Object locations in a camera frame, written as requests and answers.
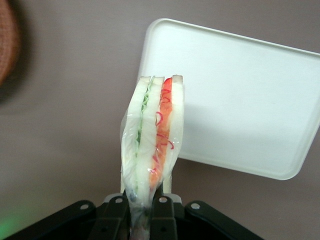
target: green light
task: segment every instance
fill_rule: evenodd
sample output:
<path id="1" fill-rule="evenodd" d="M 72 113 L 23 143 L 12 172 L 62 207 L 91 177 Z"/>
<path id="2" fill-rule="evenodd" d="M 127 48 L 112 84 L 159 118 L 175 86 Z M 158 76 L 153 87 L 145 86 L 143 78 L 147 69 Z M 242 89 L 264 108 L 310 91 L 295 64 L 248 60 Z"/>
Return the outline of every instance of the green light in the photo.
<path id="1" fill-rule="evenodd" d="M 3 240 L 17 232 L 20 224 L 21 221 L 17 216 L 9 216 L 0 219 L 0 239 Z"/>

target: white tray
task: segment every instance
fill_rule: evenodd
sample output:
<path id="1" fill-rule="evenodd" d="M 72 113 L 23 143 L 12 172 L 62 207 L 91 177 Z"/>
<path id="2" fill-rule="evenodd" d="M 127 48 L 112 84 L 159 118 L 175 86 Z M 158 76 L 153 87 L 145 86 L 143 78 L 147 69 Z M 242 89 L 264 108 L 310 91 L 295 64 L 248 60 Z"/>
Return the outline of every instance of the white tray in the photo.
<path id="1" fill-rule="evenodd" d="M 286 180 L 301 169 L 320 124 L 320 54 L 159 19 L 139 76 L 182 75 L 179 157 Z"/>

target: wrapped sandwich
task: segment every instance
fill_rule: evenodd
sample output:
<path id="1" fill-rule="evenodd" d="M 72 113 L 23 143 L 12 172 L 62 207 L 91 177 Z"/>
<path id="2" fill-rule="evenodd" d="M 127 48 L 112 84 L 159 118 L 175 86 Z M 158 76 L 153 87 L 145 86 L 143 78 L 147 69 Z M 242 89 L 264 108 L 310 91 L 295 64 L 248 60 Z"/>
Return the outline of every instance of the wrapped sandwich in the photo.
<path id="1" fill-rule="evenodd" d="M 182 145 L 182 76 L 141 77 L 123 125 L 121 179 L 130 206 L 130 239 L 148 240 L 154 194 L 171 175 Z"/>

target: plastic bag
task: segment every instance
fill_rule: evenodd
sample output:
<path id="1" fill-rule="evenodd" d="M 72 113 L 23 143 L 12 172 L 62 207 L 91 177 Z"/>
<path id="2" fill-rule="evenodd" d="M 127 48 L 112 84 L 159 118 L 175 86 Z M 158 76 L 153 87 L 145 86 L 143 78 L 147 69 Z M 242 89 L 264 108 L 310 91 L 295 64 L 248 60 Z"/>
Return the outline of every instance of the plastic bag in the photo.
<path id="1" fill-rule="evenodd" d="M 154 194 L 170 177 L 182 145 L 182 76 L 141 77 L 121 128 L 121 179 L 130 206 L 130 239 L 148 240 Z"/>

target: brown woven object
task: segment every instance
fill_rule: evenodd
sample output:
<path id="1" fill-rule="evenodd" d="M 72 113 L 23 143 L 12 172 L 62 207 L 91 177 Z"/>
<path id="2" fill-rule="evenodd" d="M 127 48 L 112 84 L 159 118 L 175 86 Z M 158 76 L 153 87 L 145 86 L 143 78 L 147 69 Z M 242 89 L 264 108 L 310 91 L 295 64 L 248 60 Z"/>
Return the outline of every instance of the brown woven object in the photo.
<path id="1" fill-rule="evenodd" d="M 0 85 L 17 62 L 20 51 L 18 22 L 8 1 L 0 0 Z"/>

